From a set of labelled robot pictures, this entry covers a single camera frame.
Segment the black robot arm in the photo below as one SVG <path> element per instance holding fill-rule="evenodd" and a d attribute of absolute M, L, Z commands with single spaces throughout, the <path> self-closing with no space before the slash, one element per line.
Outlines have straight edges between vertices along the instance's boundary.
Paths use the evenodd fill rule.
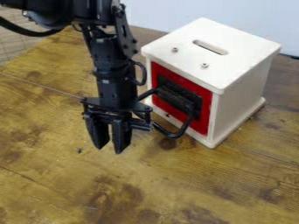
<path fill-rule="evenodd" d="M 71 25 L 81 32 L 93 60 L 97 96 L 84 98 L 83 119 L 93 145 L 107 143 L 121 153 L 131 144 L 132 130 L 151 129 L 153 109 L 137 100 L 136 39 L 127 23 L 125 6 L 120 0 L 0 0 L 0 5 L 17 9 L 47 31 L 24 29 L 0 17 L 0 26 L 29 37 L 45 37 Z"/>

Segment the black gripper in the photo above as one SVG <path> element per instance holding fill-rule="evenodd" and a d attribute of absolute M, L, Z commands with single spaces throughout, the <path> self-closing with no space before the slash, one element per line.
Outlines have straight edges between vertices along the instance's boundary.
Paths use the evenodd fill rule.
<path fill-rule="evenodd" d="M 99 150 L 109 141 L 108 124 L 112 124 L 116 154 L 120 154 L 131 144 L 132 129 L 151 131 L 153 128 L 151 121 L 153 109 L 141 102 L 135 102 L 128 108 L 105 108 L 97 97 L 83 98 L 80 102 L 89 138 Z"/>

